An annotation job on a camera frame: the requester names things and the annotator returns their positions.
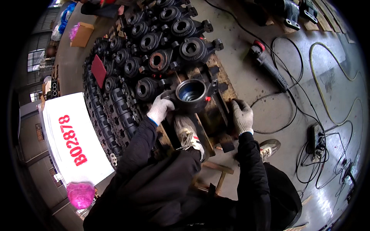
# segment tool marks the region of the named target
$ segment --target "power cord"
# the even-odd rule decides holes
[[[339,65],[339,67],[341,68],[341,70],[342,70],[342,72],[344,73],[344,75],[346,76],[346,78],[349,80],[349,81],[354,81],[355,80],[355,78],[357,77],[357,74],[358,73],[360,73],[359,71],[356,73],[356,75],[355,75],[355,77],[354,78],[349,78],[349,76],[346,74],[346,72],[344,71],[344,69],[343,69],[343,67],[341,66],[341,64],[339,63],[339,61],[338,61],[338,59],[335,57],[335,55],[331,52],[331,50],[326,46],[326,45],[324,45],[323,43],[314,43],[311,47],[310,47],[310,55],[309,55],[309,58],[310,58],[310,67],[311,67],[311,72],[312,72],[312,75],[313,75],[313,77],[314,77],[314,80],[315,80],[315,83],[316,83],[316,85],[317,85],[317,88],[318,88],[318,90],[319,90],[319,92],[320,92],[320,97],[321,97],[321,99],[322,99],[322,101],[323,101],[323,103],[324,103],[324,106],[325,106],[325,110],[326,110],[326,112],[327,112],[327,114],[328,114],[328,116],[329,116],[329,118],[330,118],[330,120],[336,125],[335,127],[333,127],[333,128],[331,128],[331,129],[328,129],[328,130],[324,130],[324,128],[323,128],[323,126],[322,126],[322,123],[320,122],[320,120],[319,120],[319,117],[318,117],[318,115],[317,115],[317,113],[316,113],[316,110],[315,110],[315,108],[313,107],[313,105],[312,105],[312,103],[311,103],[311,101],[310,101],[310,99],[309,99],[309,97],[308,97],[308,95],[307,95],[307,93],[306,93],[306,91],[302,88],[302,86],[300,85],[300,83],[299,83],[299,80],[302,78],[302,75],[303,75],[303,59],[302,59],[302,55],[301,55],[301,53],[300,53],[300,51],[299,51],[299,49],[298,49],[298,47],[296,46],[296,44],[292,41],[292,40],[290,40],[290,39],[288,39],[294,46],[295,46],[295,48],[297,49],[297,51],[298,51],[298,53],[299,53],[299,56],[300,56],[300,58],[301,58],[301,64],[302,64],[302,66],[301,66],[301,75],[300,75],[300,78],[298,78],[298,81],[290,74],[290,72],[289,72],[289,70],[288,70],[288,68],[286,67],[286,65],[285,65],[285,63],[280,59],[280,57],[273,51],[273,47],[274,47],[274,42],[276,41],[276,39],[274,39],[273,40],[273,42],[272,42],[272,45],[271,45],[271,47],[269,47],[261,38],[259,38],[258,36],[256,36],[255,34],[253,34],[252,32],[250,32],[250,31],[248,31],[247,29],[245,29],[241,24],[240,24],[240,22],[236,19],[236,17],[234,16],[234,14],[232,14],[231,12],[229,12],[229,11],[227,11],[227,10],[224,10],[224,9],[222,9],[222,8],[220,8],[220,7],[217,7],[217,6],[215,6],[215,5],[212,5],[208,0],[205,0],[210,6],[212,6],[212,7],[214,7],[214,8],[216,8],[216,9],[219,9],[219,10],[221,10],[221,11],[224,11],[224,12],[226,12],[226,13],[228,13],[228,14],[230,14],[233,18],[234,18],[234,20],[236,21],[236,23],[238,24],[238,26],[242,29],[242,30],[244,30],[245,32],[247,32],[248,34],[250,34],[250,35],[252,35],[253,37],[255,37],[256,39],[259,39],[267,48],[269,48],[270,49],[270,51],[271,51],[271,55],[272,55],[272,59],[273,59],[273,62],[274,62],[274,65],[275,65],[275,67],[277,68],[277,64],[276,64],[276,59],[275,59],[275,56],[281,61],[281,63],[283,64],[283,66],[284,66],[284,68],[285,68],[285,70],[286,70],[286,72],[289,74],[289,76],[296,82],[293,86],[291,86],[289,89],[288,89],[288,94],[291,96],[291,98],[292,98],[292,101],[293,101],[293,103],[295,104],[295,106],[296,106],[296,110],[298,109],[301,113],[303,113],[304,115],[306,115],[306,116],[309,116],[309,117],[311,117],[311,118],[313,118],[319,125],[320,125],[320,127],[321,127],[321,129],[322,129],[322,131],[323,131],[323,133],[324,133],[324,161],[321,161],[321,159],[322,159],[322,155],[320,155],[320,158],[319,158],[319,162],[315,162],[315,163],[311,163],[311,164],[308,164],[308,165],[305,165],[305,166],[309,166],[309,165],[315,165],[314,166],[314,168],[313,168],[313,170],[312,170],[312,173],[311,173],[311,175],[310,175],[310,177],[309,177],[309,179],[308,179],[308,181],[301,181],[299,178],[298,178],[298,174],[297,174],[297,170],[298,170],[298,166],[299,166],[299,162],[300,162],[300,160],[301,160],[301,157],[302,157],[302,153],[303,153],[303,151],[306,149],[306,146],[307,146],[307,142],[305,143],[305,145],[303,146],[303,148],[302,148],[302,152],[301,152],[301,155],[300,155],[300,157],[299,157],[299,161],[297,162],[297,165],[296,165],[296,176],[297,176],[297,179],[301,182],[301,183],[303,183],[303,184],[306,184],[306,186],[305,186],[305,188],[303,189],[303,190],[299,190],[301,193],[302,193],[302,195],[301,195],[301,198],[303,197],[303,193],[304,193],[304,191],[306,190],[306,188],[307,188],[307,186],[308,186],[308,184],[312,181],[312,180],[314,180],[314,178],[316,177],[316,175],[318,174],[318,172],[319,172],[319,169],[320,169],[320,173],[319,173],[319,175],[318,175],[318,177],[317,177],[317,180],[316,180],[316,184],[315,184],[315,186],[316,186],[316,188],[317,189],[321,189],[321,188],[323,188],[323,187],[325,187],[329,182],[331,182],[335,177],[333,177],[332,179],[330,179],[328,182],[326,182],[323,186],[317,186],[317,183],[318,183],[318,180],[319,180],[319,178],[320,178],[320,175],[321,175],[321,173],[322,173],[322,171],[323,171],[323,168],[324,168],[324,164],[325,164],[325,162],[327,162],[327,160],[329,159],[329,152],[328,152],[328,150],[327,150],[327,148],[326,148],[326,135],[325,135],[325,132],[326,131],[330,131],[330,130],[332,130],[332,129],[334,129],[334,128],[337,128],[337,127],[339,127],[339,126],[341,126],[341,125],[343,125],[343,124],[345,124],[347,121],[349,121],[348,120],[348,118],[349,118],[349,116],[350,116],[350,114],[351,114],[351,112],[352,112],[352,110],[353,110],[353,107],[354,107],[354,104],[355,104],[355,102],[358,100],[359,102],[360,102],[360,104],[361,104],[361,109],[362,109],[362,112],[363,112],[363,107],[362,107],[362,103],[361,103],[361,100],[359,99],[359,98],[356,98],[355,100],[354,100],[354,102],[353,102],[353,104],[352,104],[352,106],[351,106],[351,109],[350,109],[350,112],[348,113],[348,115],[346,116],[346,118],[345,118],[345,120],[344,121],[342,121],[342,122],[340,122],[340,123],[337,123],[337,122],[335,122],[333,119],[332,119],[332,117],[331,117],[331,115],[330,115],[330,113],[329,113],[329,110],[328,110],[328,108],[327,108],[327,105],[326,105],[326,102],[325,102],[325,99],[324,99],[324,96],[323,96],[323,94],[322,94],[322,91],[321,91],[321,89],[320,89],[320,86],[319,86],[319,83],[318,83],[318,81],[317,81],[317,78],[316,78],[316,75],[315,75],[315,71],[314,71],[314,69],[313,69],[313,65],[312,65],[312,50],[313,50],[313,48],[314,48],[314,46],[316,46],[316,45],[321,45],[321,46],[323,46],[324,48],[326,48],[329,52],[330,52],[330,54],[334,57],[334,59],[336,60],[336,62],[337,62],[337,64]],[[304,92],[304,94],[306,95],[306,97],[307,97],[307,99],[309,100],[309,102],[310,102],[310,105],[311,105],[311,107],[313,108],[313,111],[314,111],[314,113],[315,113],[315,116],[316,116],[316,118],[315,117],[313,117],[313,116],[311,116],[311,115],[309,115],[309,114],[307,114],[307,113],[305,113],[305,112],[303,112],[298,106],[297,106],[297,103],[296,103],[296,100],[295,100],[295,98],[293,97],[293,94],[292,94],[292,92],[290,91],[290,89],[292,88],[292,87],[294,87],[295,85],[299,85],[299,87],[303,90],[303,92]],[[273,93],[273,94],[270,94],[270,95],[266,95],[266,96],[263,96],[263,97],[261,97],[261,98],[259,98],[258,100],[262,100],[263,98],[266,98],[266,97],[269,97],[269,96],[273,96],[273,95],[277,95],[277,94],[280,94],[281,92],[278,92],[278,93]],[[296,114],[297,114],[297,111],[296,111],[296,113],[295,113],[295,115],[294,115],[294,117],[293,117],[293,119],[292,119],[292,121],[291,122],[289,122],[288,123],[288,125],[286,125],[286,126],[284,126],[283,128],[281,128],[281,129],[279,129],[279,130],[277,130],[277,131],[274,131],[274,132],[261,132],[261,131],[256,131],[255,130],[255,132],[258,132],[258,133],[262,133],[262,134],[272,134],[272,133],[275,133],[275,132],[278,132],[278,131],[281,131],[282,129],[284,129],[284,128],[286,128],[286,127],[288,127],[292,122],[293,122],[293,120],[294,120],[294,118],[296,117]],[[351,141],[351,138],[352,138],[352,134],[353,134],[353,124],[352,124],[352,122],[350,122],[351,123],[351,126],[352,126],[352,131],[351,131],[351,137],[350,137],[350,139],[349,139],[349,142],[348,142],[348,144],[347,144],[347,146],[346,146],[346,148],[344,148],[344,146],[343,146],[343,142],[342,142],[342,138],[340,137],[340,134],[339,133],[333,133],[333,134],[328,134],[328,135],[334,135],[334,134],[338,134],[339,135],[339,138],[340,138],[340,141],[341,141],[341,144],[342,144],[342,147],[343,147],[343,155],[345,155],[345,159],[347,159],[346,158],[346,150],[347,150],[347,148],[348,148],[348,145],[349,145],[349,143],[350,143],[350,141]],[[341,158],[338,160],[338,162],[337,162],[337,164],[336,164],[336,167],[335,167],[335,169],[334,169],[334,173],[336,174],[335,176],[337,176],[338,175],[338,173],[339,172],[336,172],[336,169],[337,169],[337,167],[338,167],[338,165],[339,165],[339,162],[340,162],[340,160],[343,158],[343,155],[341,156]],[[344,170],[344,168],[345,168],[345,166],[347,166],[348,165],[348,163],[351,163],[352,161],[351,160],[349,160],[349,162],[347,162],[347,164],[345,164],[341,169],[340,169],[340,174],[342,174],[342,172],[343,172],[343,170]],[[336,194],[336,196],[339,198],[339,196],[340,196],[340,193],[342,192],[342,190],[343,190],[343,188],[344,188],[344,183],[343,184],[341,184],[341,187],[340,187],[340,189],[338,190],[338,192],[337,192],[337,194]]]

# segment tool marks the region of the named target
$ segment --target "glove cuff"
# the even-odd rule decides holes
[[[157,116],[155,116],[155,113],[152,113],[151,111],[149,111],[147,113],[147,117],[153,121],[157,126],[159,126],[159,124],[161,123],[161,121],[158,121],[159,119],[157,118]]]
[[[239,128],[239,136],[245,132],[250,132],[252,135],[254,133],[252,128]]]

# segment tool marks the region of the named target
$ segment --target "gloved hand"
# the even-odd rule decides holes
[[[157,126],[164,120],[164,118],[166,118],[167,112],[175,109],[175,105],[171,100],[161,99],[162,94],[155,98],[152,108],[147,113],[149,119],[157,124]]]
[[[232,108],[234,111],[234,125],[238,135],[244,132],[250,132],[253,135],[253,111],[251,107],[244,100],[233,99]]]

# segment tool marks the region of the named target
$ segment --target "white sign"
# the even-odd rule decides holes
[[[51,155],[64,182],[96,185],[114,172],[95,133],[82,92],[46,101],[42,114]]]

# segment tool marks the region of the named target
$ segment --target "shoelace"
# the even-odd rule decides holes
[[[264,148],[262,150],[262,156],[263,156],[263,161],[265,162],[267,160],[267,157],[269,156],[270,154],[270,149],[269,148]]]
[[[193,137],[193,132],[190,132],[189,134],[186,134],[186,132],[183,132],[181,133],[181,136],[182,136],[181,147],[177,148],[176,150],[179,150],[179,149],[187,150],[190,147],[195,147],[193,142],[191,142],[191,138]]]

